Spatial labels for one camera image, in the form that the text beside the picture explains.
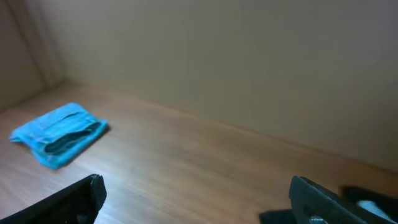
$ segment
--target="folded towel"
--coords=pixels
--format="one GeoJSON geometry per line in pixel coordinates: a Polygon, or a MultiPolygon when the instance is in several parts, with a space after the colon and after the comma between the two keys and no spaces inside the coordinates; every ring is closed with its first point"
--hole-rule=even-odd
{"type": "Polygon", "coordinates": [[[98,119],[77,103],[69,103],[15,129],[12,142],[23,142],[33,156],[51,169],[68,164],[106,129],[98,119]]]}

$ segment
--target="cloth fold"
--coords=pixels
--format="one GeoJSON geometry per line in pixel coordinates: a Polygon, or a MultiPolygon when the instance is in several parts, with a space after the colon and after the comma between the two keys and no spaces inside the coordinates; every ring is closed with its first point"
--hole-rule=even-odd
{"type": "Polygon", "coordinates": [[[107,126],[106,120],[69,103],[15,129],[9,139],[29,146],[42,165],[59,169],[99,138],[107,126]]]}

